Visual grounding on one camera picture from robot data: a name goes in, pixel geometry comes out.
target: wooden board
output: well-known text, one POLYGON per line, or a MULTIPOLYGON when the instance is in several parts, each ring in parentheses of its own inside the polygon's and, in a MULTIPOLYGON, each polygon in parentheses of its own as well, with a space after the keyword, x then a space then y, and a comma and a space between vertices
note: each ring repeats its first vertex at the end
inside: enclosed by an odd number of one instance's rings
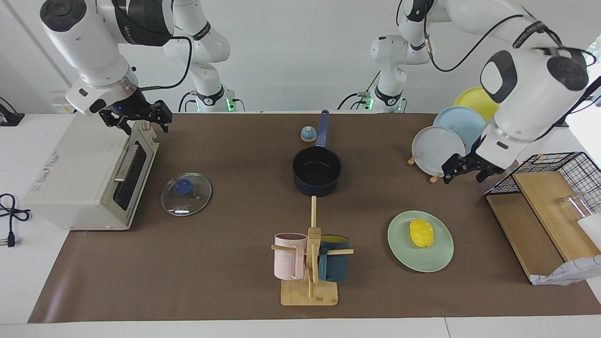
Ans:
POLYGON ((528 278, 550 275, 564 263, 522 194, 491 195, 486 199, 528 278))
POLYGON ((561 201, 574 194, 561 173, 542 171, 513 177, 565 261, 601 254, 578 225, 578 216, 561 201))
POLYGON ((320 280, 313 284, 313 297, 309 298, 309 281, 283 280, 280 302, 284 306, 332 306, 338 304, 338 285, 320 280))

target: black wire rack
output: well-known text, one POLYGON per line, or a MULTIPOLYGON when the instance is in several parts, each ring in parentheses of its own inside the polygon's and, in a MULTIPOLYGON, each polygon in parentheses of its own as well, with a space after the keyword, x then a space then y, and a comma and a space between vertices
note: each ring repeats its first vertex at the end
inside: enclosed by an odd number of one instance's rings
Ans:
POLYGON ((515 194, 520 191, 514 174, 559 171, 574 192, 586 194, 588 204, 601 212, 601 169, 583 152, 532 155, 507 177, 497 183, 486 195, 515 194))

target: blue pot handle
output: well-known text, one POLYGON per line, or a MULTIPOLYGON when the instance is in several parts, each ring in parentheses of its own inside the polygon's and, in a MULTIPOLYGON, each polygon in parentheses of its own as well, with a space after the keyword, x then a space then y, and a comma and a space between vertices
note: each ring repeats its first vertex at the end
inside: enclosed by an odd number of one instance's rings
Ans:
POLYGON ((328 135, 328 120, 330 119, 330 112, 322 110, 322 118, 319 121, 319 134, 317 134, 317 141, 315 145, 317 147, 326 146, 326 136, 328 135))

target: mug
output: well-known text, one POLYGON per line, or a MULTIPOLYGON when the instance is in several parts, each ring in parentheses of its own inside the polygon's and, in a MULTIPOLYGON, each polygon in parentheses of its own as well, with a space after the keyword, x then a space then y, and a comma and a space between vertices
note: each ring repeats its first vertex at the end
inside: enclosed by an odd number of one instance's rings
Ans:
POLYGON ((323 235, 319 246, 319 279, 325 281, 344 281, 349 274, 349 255, 328 256, 329 250, 348 249, 348 237, 323 235))
POLYGON ((307 236, 302 233, 279 233, 275 245, 295 248, 296 253, 275 250, 273 274, 281 280, 299 280, 305 276, 305 249, 307 236))

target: lemon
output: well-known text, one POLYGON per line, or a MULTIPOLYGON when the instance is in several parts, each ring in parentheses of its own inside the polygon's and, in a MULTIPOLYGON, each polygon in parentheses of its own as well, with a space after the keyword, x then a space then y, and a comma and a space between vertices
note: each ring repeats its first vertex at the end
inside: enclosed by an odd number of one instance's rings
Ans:
POLYGON ((430 223, 416 218, 409 224, 411 240, 420 248, 429 247, 434 243, 434 230, 430 223))

